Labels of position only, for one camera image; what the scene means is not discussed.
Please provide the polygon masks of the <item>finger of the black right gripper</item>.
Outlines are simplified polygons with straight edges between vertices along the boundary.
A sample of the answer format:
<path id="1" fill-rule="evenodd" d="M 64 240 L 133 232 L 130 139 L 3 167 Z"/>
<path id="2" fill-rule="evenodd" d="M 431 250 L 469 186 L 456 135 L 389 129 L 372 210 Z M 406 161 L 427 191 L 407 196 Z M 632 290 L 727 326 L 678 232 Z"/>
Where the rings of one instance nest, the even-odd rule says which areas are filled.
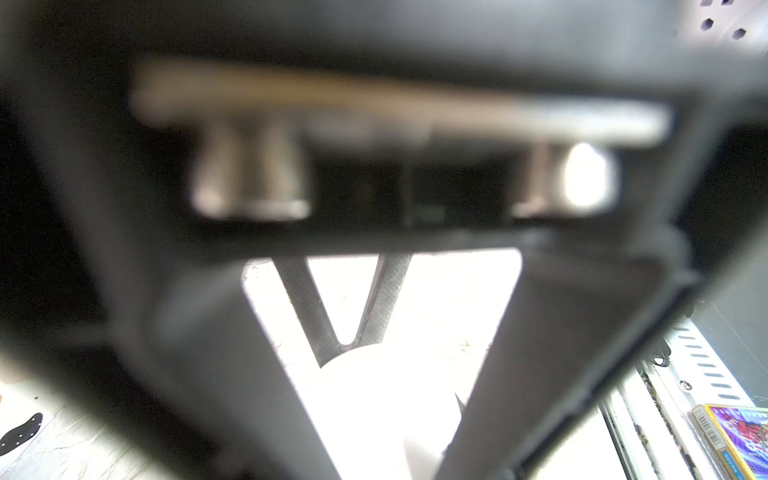
<path id="1" fill-rule="evenodd" d="M 301 256 L 272 259 L 320 367 L 348 351 L 379 344 L 384 340 L 411 260 L 410 254 L 378 256 L 359 326 L 353 340 L 343 344 L 333 330 L 317 285 L 310 273 L 308 259 Z"/>

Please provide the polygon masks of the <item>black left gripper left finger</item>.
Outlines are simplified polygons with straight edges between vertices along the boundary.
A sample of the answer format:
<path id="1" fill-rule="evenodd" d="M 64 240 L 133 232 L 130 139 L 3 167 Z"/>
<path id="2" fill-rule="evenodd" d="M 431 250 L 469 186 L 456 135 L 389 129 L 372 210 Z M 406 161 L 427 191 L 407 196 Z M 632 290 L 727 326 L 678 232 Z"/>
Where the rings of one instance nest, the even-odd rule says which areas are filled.
<path id="1" fill-rule="evenodd" d="M 217 223 L 183 201 L 186 144 L 141 126 L 145 53 L 337 73 L 338 1 L 5 1 L 1 104 L 30 183 L 1 200 L 2 308 L 43 369 L 178 469 L 338 473 L 247 301 L 249 257 L 338 253 L 337 203 L 294 226 Z"/>

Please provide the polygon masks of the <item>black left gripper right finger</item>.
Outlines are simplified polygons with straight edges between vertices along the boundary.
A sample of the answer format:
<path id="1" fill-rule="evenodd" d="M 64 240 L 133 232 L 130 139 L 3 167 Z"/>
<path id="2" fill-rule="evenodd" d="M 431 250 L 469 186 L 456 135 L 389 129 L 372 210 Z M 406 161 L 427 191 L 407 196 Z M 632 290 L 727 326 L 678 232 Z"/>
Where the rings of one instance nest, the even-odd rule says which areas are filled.
<path id="1" fill-rule="evenodd" d="M 656 100 L 668 137 L 624 157 L 593 217 L 402 227 L 413 251 L 512 245 L 522 271 L 440 479 L 520 479 L 744 247 L 767 160 L 728 160 L 767 115 L 763 1 L 387 1 L 399 73 L 523 93 Z"/>

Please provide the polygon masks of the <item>white earbud case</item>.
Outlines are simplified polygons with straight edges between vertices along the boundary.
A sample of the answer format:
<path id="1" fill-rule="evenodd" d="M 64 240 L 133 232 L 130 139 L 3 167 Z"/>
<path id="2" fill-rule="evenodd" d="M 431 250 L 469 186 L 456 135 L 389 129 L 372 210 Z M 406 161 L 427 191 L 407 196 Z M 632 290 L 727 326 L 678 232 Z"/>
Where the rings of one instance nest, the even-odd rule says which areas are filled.
<path id="1" fill-rule="evenodd" d="M 342 479 L 433 479 L 462 419 L 439 368 L 384 345 L 321 367 L 307 403 Z"/>

